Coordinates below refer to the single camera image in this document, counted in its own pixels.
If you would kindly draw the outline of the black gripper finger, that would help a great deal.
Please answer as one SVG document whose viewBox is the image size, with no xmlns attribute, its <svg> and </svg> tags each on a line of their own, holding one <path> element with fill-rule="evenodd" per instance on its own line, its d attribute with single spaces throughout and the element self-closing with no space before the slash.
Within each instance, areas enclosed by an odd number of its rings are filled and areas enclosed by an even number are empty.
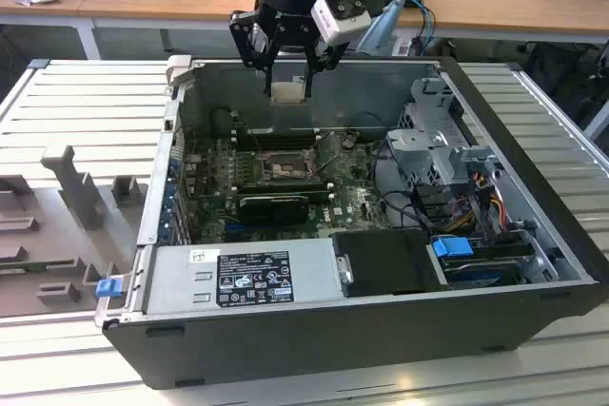
<svg viewBox="0 0 609 406">
<path fill-rule="evenodd" d="M 235 10 L 230 14 L 229 31 L 243 64 L 247 68 L 265 74 L 264 95 L 271 94 L 272 68 L 278 55 L 278 43 L 270 40 L 263 50 L 257 50 L 253 41 L 254 29 L 258 25 L 257 11 Z"/>
<path fill-rule="evenodd" d="M 304 71 L 305 98 L 311 97 L 313 77 L 317 73 L 335 69 L 348 47 L 348 42 L 333 47 L 327 47 L 323 54 L 318 55 L 313 45 L 304 46 L 304 55 L 306 59 Z"/>
</svg>

